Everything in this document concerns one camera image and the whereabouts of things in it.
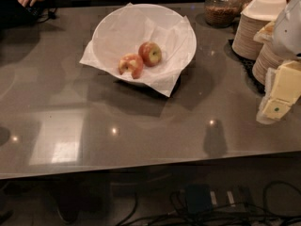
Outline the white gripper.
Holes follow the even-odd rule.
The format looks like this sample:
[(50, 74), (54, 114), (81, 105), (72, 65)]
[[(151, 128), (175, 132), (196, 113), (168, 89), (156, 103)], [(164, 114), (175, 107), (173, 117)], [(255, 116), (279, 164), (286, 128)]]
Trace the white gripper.
[(277, 69), (269, 68), (265, 96), (256, 120), (262, 124), (280, 121), (301, 97), (301, 0), (291, 0), (275, 21), (272, 50), (285, 59)]

